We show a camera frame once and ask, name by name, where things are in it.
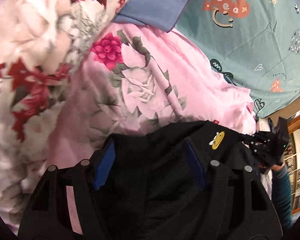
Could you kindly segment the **person's right hand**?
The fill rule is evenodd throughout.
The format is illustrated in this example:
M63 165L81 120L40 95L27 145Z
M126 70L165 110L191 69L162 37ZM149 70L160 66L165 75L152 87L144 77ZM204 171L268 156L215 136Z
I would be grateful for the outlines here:
M263 166L263 165L259 165L259 169L260 169L260 172L262 174L265 174L267 175L269 173L270 170L272 171L279 171L281 169L283 169L285 167L285 163L282 163L282 165L273 165L272 167L266 167L266 166Z

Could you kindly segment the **teal right sleeve forearm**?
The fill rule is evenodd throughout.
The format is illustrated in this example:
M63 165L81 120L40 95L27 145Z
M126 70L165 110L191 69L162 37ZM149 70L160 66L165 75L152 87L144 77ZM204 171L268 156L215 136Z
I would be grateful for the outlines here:
M287 167L272 171L271 201L275 207L283 231L292 226L292 195Z

